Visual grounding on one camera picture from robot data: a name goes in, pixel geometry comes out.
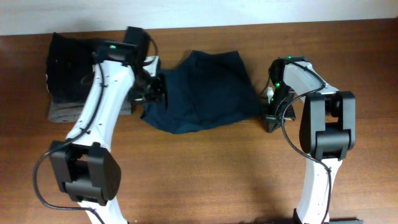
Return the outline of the navy blue garment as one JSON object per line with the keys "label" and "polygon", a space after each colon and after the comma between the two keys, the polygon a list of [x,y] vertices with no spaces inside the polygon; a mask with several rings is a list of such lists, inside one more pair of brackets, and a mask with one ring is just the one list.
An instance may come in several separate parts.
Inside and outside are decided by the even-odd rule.
{"label": "navy blue garment", "polygon": [[172,134],[212,129],[259,116],[261,106],[237,51],[194,50],[175,69],[161,70],[166,95],[146,103],[141,119]]}

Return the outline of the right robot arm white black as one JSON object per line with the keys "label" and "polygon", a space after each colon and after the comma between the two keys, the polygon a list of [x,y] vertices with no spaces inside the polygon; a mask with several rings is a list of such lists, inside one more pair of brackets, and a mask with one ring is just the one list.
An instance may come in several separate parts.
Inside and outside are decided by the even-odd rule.
{"label": "right robot arm white black", "polygon": [[[306,160],[303,190],[287,223],[331,223],[329,210],[338,169],[356,140],[356,100],[327,83],[305,57],[280,57],[268,70],[261,118],[271,133],[280,128],[288,144]],[[285,122],[295,120],[293,104],[303,101],[300,145]]]}

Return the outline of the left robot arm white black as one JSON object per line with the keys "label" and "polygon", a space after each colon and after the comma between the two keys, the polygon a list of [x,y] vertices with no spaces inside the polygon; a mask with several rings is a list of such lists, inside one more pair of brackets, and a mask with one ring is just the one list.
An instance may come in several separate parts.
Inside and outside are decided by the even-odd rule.
{"label": "left robot arm white black", "polygon": [[165,95],[157,76],[159,56],[148,56],[152,39],[140,43],[105,42],[94,54],[94,80],[75,125],[64,141],[54,141],[49,158],[59,191],[78,203],[92,223],[127,223],[117,194],[121,168],[111,155],[118,116],[129,92],[140,102]]}

